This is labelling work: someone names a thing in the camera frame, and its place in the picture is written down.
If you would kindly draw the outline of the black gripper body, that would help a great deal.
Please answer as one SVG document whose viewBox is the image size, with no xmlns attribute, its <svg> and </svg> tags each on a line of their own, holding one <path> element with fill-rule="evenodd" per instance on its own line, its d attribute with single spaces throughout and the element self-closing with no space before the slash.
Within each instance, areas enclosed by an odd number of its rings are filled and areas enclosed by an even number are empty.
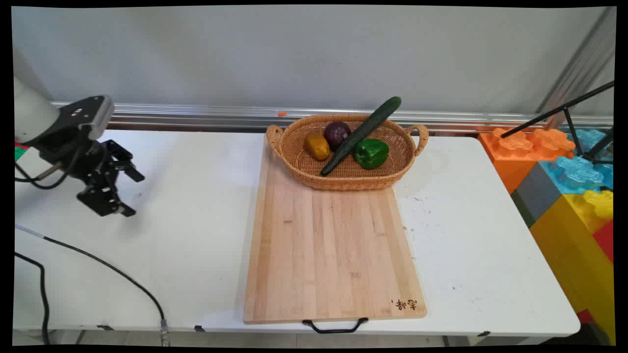
<svg viewBox="0 0 628 353">
<path fill-rule="evenodd" d="M 56 188 L 66 178 L 80 179 L 85 185 L 93 183 L 107 158 L 105 147 L 97 140 L 88 138 L 86 131 L 66 131 L 50 134 L 38 142 L 41 159 L 60 166 L 61 178 L 43 188 Z"/>
</svg>

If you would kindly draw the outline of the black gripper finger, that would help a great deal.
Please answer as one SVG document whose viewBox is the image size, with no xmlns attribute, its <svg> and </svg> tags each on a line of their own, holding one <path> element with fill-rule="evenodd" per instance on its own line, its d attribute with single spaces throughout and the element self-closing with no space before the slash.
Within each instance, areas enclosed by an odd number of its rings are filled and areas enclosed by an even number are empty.
<svg viewBox="0 0 628 353">
<path fill-rule="evenodd" d="M 136 211 L 121 201 L 115 182 L 108 180 L 95 181 L 77 194 L 77 199 L 101 217 L 121 214 L 132 217 Z"/>
<path fill-rule="evenodd" d="M 104 159 L 101 163 L 101 174 L 115 176 L 123 172 L 135 182 L 142 182 L 145 176 L 141 174 L 132 162 L 133 155 L 112 139 L 101 143 L 104 149 Z"/>
</svg>

